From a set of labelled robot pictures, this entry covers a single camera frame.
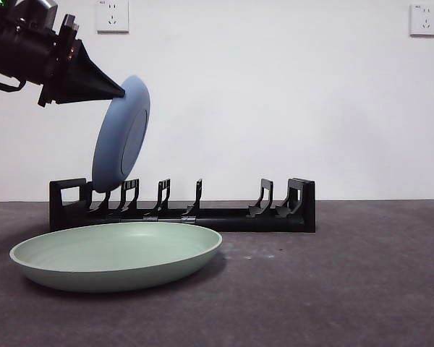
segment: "dish rack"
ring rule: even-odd
[[[79,188],[79,199],[63,203],[64,189]],[[127,204],[127,192],[134,197]],[[206,207],[201,201],[203,180],[196,182],[196,199],[192,205],[169,206],[171,180],[158,183],[158,200],[153,208],[139,202],[140,180],[125,181],[121,186],[121,201],[110,203],[111,192],[96,204],[92,201],[93,183],[86,179],[50,182],[50,231],[79,226],[123,222],[170,222],[203,226],[215,231],[238,232],[303,232],[315,233],[315,182],[289,179],[286,199],[273,203],[273,182],[262,179],[258,200],[247,207]]]

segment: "wall socket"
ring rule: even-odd
[[[96,27],[99,33],[128,33],[129,0],[97,0]]]
[[[410,35],[434,37],[434,4],[410,6]]]

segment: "gray floor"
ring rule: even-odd
[[[320,202],[316,234],[223,234],[189,278],[53,291],[8,258],[46,204],[0,204],[0,346],[434,346],[434,201]]]

